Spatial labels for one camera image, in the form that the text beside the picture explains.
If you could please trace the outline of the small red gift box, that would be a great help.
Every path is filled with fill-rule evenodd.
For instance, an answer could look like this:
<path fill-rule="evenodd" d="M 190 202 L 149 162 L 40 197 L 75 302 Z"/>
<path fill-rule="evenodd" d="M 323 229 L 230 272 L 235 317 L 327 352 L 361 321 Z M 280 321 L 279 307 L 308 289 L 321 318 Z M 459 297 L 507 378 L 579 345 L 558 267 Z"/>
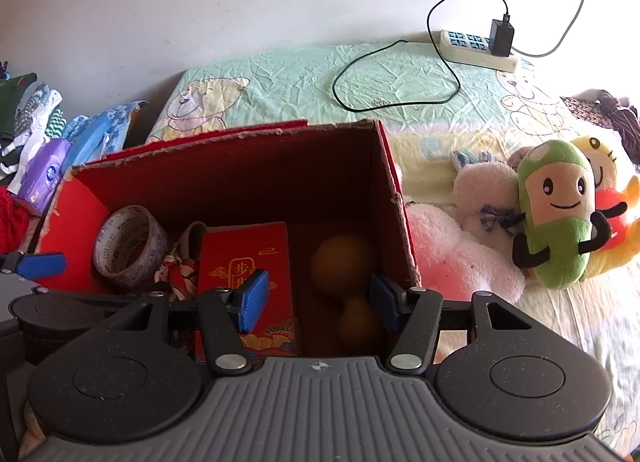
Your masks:
<path fill-rule="evenodd" d="M 208 229 L 196 288 L 220 296 L 252 358 L 297 354 L 285 223 Z"/>

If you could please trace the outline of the patterned scarf beige pouch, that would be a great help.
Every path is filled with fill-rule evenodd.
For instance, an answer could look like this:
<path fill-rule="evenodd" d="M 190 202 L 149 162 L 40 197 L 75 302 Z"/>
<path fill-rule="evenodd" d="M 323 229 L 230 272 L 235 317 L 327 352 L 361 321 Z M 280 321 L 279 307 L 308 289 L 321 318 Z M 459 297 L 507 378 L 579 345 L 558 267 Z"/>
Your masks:
<path fill-rule="evenodd" d="M 206 231 L 205 223 L 192 222 L 154 273 L 154 282 L 166 284 L 174 300 L 194 300 L 198 296 L 198 259 Z"/>

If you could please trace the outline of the orange wooden gourd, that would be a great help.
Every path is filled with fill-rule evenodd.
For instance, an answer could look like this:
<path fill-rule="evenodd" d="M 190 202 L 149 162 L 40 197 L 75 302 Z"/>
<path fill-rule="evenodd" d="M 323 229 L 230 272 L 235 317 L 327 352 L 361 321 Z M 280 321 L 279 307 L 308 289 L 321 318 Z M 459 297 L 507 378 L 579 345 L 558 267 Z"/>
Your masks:
<path fill-rule="evenodd" d="M 348 352 L 370 344 L 380 330 L 378 313 L 366 300 L 374 260 L 370 244 L 353 234 L 328 237 L 311 258 L 314 287 L 341 304 L 337 335 Z"/>

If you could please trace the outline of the packing tape roll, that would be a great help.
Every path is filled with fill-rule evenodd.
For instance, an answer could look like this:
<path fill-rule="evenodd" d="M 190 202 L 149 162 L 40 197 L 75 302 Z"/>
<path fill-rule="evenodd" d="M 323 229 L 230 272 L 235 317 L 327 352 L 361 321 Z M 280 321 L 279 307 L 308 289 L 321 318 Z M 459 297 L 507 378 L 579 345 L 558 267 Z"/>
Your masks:
<path fill-rule="evenodd" d="M 128 291 L 153 283 L 168 251 L 166 231 L 141 205 L 115 211 L 102 225 L 92 260 L 108 282 Z"/>

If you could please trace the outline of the pink plush toy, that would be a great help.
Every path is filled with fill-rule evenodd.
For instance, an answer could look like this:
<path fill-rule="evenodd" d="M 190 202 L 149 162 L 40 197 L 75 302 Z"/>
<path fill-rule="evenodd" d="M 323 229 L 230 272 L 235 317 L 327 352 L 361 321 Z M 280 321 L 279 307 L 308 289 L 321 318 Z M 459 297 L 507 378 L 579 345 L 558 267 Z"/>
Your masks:
<path fill-rule="evenodd" d="M 454 178 L 450 208 L 406 206 L 414 259 L 422 285 L 450 300 L 495 293 L 518 301 L 526 286 L 511 259 L 512 230 L 502 219 L 520 210 L 515 171 L 502 162 L 462 166 Z"/>

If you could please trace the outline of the pile of clothes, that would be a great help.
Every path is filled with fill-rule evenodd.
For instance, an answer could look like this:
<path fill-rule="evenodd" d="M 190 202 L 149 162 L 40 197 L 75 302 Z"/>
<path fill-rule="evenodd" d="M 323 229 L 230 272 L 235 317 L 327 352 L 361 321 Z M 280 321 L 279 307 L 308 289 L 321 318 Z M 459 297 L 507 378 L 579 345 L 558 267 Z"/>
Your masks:
<path fill-rule="evenodd" d="M 1 63 L 1 252 L 27 249 L 67 170 L 122 151 L 146 102 L 72 119 L 63 96 L 35 73 Z"/>

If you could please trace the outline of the large red cardboard box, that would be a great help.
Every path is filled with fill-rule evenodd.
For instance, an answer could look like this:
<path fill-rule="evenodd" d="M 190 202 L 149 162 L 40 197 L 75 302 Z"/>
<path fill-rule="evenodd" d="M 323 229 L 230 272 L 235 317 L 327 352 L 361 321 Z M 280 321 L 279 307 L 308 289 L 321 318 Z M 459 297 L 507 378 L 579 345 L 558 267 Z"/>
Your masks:
<path fill-rule="evenodd" d="M 108 294 L 93 250 L 115 211 L 145 208 L 177 240 L 191 223 L 209 228 L 281 222 L 288 235 L 288 289 L 273 286 L 258 326 L 244 338 L 256 357 L 335 357 L 339 304 L 314 287 L 311 258 L 330 237 L 370 248 L 368 265 L 409 289 L 419 283 L 400 185 L 381 123 L 240 128 L 153 143 L 74 168 L 62 180 L 37 248 L 60 253 L 65 271 L 48 289 Z"/>

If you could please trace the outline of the green plush toy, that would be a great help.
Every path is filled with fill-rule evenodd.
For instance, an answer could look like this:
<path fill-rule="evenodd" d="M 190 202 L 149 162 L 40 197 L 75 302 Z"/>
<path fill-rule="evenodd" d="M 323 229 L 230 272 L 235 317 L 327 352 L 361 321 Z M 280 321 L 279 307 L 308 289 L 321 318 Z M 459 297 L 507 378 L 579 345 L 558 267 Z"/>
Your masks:
<path fill-rule="evenodd" d="M 599 211 L 591 165 L 573 143 L 548 140 L 518 164 L 521 211 L 502 219 L 512 230 L 512 260 L 547 289 L 566 289 L 586 278 L 590 254 L 611 238 L 608 219 L 624 202 Z"/>

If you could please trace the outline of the cartoon print bed sheet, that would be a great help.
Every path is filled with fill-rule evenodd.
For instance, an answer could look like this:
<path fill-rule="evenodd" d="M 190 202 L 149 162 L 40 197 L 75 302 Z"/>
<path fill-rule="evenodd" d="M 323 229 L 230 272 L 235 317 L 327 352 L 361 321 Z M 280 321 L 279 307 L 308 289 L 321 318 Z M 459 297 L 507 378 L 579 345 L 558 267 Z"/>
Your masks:
<path fill-rule="evenodd" d="M 509 159 L 549 139 L 612 130 L 575 117 L 522 62 L 512 73 L 446 67 L 430 44 L 377 44 L 278 50 L 190 68 L 149 132 L 171 140 L 241 126 L 305 119 L 311 124 L 371 117 L 388 134 L 408 201 L 439 206 L 487 244 L 511 247 L 498 219 L 514 205 Z M 529 281 L 518 302 L 542 323 L 595 356 L 613 397 L 598 429 L 620 454 L 639 452 L 639 262 L 593 275 L 568 289 Z"/>

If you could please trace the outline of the yellow red plush toy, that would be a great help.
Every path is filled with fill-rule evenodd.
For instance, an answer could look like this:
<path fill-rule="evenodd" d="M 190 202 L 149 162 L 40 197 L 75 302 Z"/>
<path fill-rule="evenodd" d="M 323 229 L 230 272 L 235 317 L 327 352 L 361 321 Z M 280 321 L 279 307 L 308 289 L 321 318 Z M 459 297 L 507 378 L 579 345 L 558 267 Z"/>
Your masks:
<path fill-rule="evenodd" d="M 596 208 L 608 219 L 611 236 L 590 256 L 587 277 L 594 278 L 629 263 L 639 254 L 639 219 L 630 219 L 639 206 L 639 178 L 631 175 L 623 187 L 618 185 L 627 158 L 597 137 L 572 141 L 588 159 L 596 188 Z"/>

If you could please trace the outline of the white power strip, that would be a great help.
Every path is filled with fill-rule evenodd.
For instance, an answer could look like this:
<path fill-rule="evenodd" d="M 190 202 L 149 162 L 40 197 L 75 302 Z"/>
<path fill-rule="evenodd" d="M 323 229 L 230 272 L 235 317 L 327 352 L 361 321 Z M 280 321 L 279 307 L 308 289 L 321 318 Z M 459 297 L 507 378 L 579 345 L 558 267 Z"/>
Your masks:
<path fill-rule="evenodd" d="M 480 36 L 442 30 L 438 49 L 442 56 L 450 62 L 514 73 L 516 66 L 518 66 L 518 59 L 514 55 L 493 55 L 489 51 L 488 42 L 487 38 Z"/>

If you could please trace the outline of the black charger adapter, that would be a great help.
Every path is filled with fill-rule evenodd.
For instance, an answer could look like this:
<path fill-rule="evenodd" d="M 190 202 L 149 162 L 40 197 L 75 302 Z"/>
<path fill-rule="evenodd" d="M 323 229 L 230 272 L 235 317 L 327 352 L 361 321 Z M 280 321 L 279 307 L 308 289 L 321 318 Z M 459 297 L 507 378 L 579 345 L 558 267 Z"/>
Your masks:
<path fill-rule="evenodd" d="M 501 20 L 491 22 L 488 48 L 492 55 L 506 58 L 510 55 L 514 37 L 514 27 L 510 15 L 504 14 Z"/>

